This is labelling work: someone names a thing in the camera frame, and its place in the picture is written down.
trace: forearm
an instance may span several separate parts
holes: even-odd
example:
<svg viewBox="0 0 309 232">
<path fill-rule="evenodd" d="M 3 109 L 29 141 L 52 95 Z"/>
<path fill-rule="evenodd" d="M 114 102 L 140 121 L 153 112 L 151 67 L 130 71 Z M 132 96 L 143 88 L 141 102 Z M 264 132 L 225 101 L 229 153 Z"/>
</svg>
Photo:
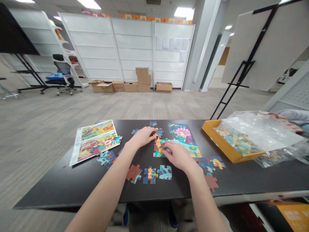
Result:
<svg viewBox="0 0 309 232">
<path fill-rule="evenodd" d="M 66 231 L 105 231 L 116 209 L 138 148 L 126 143 L 121 154 L 80 208 Z"/>
<path fill-rule="evenodd" d="M 187 173 L 198 231 L 228 232 L 212 194 L 204 178 L 203 170 L 198 167 Z"/>
</svg>

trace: gray carpet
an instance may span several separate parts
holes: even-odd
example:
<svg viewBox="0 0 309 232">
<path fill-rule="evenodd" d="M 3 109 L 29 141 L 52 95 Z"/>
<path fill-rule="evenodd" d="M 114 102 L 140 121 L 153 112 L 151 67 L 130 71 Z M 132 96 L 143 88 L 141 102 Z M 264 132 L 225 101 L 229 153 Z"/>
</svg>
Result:
<svg viewBox="0 0 309 232">
<path fill-rule="evenodd" d="M 0 101 L 0 231 L 65 230 L 72 213 L 12 207 L 73 145 L 77 128 L 99 119 L 209 119 L 224 91 L 102 94 L 88 87 L 73 96 L 56 96 L 55 89 L 45 95 L 33 90 L 24 91 L 19 99 Z M 272 96 L 240 88 L 222 118 L 234 111 L 260 109 Z M 145 225 L 170 230 L 164 214 L 150 217 Z"/>
</svg>

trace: black monitor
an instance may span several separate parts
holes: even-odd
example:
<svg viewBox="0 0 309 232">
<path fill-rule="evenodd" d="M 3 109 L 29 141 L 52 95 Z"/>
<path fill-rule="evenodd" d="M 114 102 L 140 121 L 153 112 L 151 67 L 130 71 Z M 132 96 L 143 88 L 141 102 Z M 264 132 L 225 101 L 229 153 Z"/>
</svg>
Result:
<svg viewBox="0 0 309 232">
<path fill-rule="evenodd" d="M 3 3 L 0 3 L 0 32 L 0 53 L 40 55 Z"/>
</svg>

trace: person's left hand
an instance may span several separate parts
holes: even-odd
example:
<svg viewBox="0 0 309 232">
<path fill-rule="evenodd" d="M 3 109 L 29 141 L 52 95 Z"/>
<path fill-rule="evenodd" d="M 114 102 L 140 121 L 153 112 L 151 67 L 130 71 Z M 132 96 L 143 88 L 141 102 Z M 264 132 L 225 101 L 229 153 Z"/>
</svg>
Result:
<svg viewBox="0 0 309 232">
<path fill-rule="evenodd" d="M 129 143 L 131 146 L 135 146 L 137 149 L 139 149 L 142 146 L 145 146 L 150 141 L 157 138 L 157 136 L 151 136 L 152 132 L 156 132 L 156 129 L 153 127 L 144 127 L 143 129 L 140 129 L 130 140 Z"/>
</svg>

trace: stool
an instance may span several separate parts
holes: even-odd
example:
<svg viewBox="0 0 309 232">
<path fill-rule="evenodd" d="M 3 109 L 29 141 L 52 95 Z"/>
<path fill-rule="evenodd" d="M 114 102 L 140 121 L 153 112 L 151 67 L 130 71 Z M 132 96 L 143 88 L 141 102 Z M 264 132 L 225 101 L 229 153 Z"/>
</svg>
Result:
<svg viewBox="0 0 309 232">
<path fill-rule="evenodd" d="M 0 77 L 0 80 L 6 80 L 6 78 L 4 77 Z M 4 97 L 3 99 L 5 100 L 6 98 L 8 97 L 16 97 L 18 96 L 17 93 L 11 93 L 10 91 L 8 91 L 5 87 L 3 87 L 1 84 L 0 84 L 0 88 L 3 90 L 4 92 Z"/>
</svg>

